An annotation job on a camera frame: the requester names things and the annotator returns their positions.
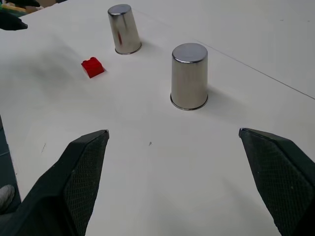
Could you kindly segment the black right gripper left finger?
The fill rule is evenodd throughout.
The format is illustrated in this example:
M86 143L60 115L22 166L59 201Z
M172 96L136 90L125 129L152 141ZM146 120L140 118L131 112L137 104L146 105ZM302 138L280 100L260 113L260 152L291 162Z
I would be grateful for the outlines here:
M84 236L99 189L108 130L81 136L34 184L15 212L0 217L2 236Z

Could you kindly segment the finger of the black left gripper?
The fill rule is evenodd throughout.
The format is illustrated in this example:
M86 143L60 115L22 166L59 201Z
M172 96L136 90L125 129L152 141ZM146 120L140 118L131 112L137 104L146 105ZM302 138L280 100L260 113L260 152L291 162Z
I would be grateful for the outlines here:
M40 4L36 0L6 0L6 2L10 2L19 6L40 7Z
M0 13L0 28L7 31L25 30L28 25L22 20L8 12Z

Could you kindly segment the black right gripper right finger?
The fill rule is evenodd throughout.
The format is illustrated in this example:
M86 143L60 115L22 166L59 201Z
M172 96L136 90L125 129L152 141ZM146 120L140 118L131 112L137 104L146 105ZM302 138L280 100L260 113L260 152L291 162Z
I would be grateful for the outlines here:
M315 164L291 140L241 128L256 188L283 236L315 234Z

